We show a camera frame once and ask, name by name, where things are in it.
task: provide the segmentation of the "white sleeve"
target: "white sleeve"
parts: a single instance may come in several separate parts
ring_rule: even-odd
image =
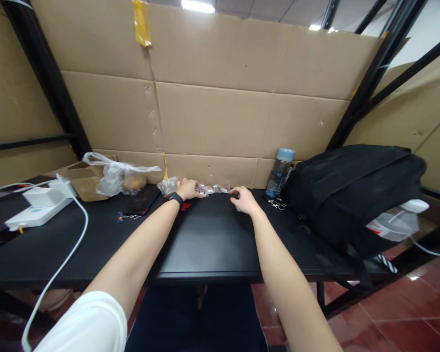
[[[35,352],[123,352],[127,320],[106,292],[81,296],[41,341]]]

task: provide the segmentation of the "cardboard box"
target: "cardboard box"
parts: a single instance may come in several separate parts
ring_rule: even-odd
[[[109,159],[117,161],[115,155],[106,155]],[[64,168],[52,171],[46,176],[54,176],[59,173],[70,180],[75,191],[78,193],[83,201],[98,201],[105,200],[109,197],[96,193],[96,186],[100,179],[104,176],[104,166],[92,166],[86,164],[84,161],[79,161],[75,164],[65,166]]]

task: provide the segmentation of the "watch strap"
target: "watch strap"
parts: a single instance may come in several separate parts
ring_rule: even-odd
[[[184,204],[184,200],[182,199],[182,197],[178,193],[174,192],[173,195],[168,198],[168,200],[172,200],[172,199],[174,199],[179,203],[179,208],[181,209]]]

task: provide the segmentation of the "dark pants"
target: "dark pants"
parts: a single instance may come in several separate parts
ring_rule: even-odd
[[[251,286],[209,285],[201,309],[192,286],[151,287],[126,352],[267,351]]]

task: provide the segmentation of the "cardboard wall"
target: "cardboard wall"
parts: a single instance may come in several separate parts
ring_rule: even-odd
[[[60,133],[62,129],[0,5],[0,142]],[[0,186],[75,160],[67,142],[0,151]]]
[[[33,0],[95,151],[264,188],[279,147],[322,152],[381,39],[150,4]],[[164,171],[152,174],[152,182]]]
[[[387,70],[377,92],[412,63]],[[440,190],[440,56],[357,123],[348,144],[398,145],[425,159],[422,183]]]

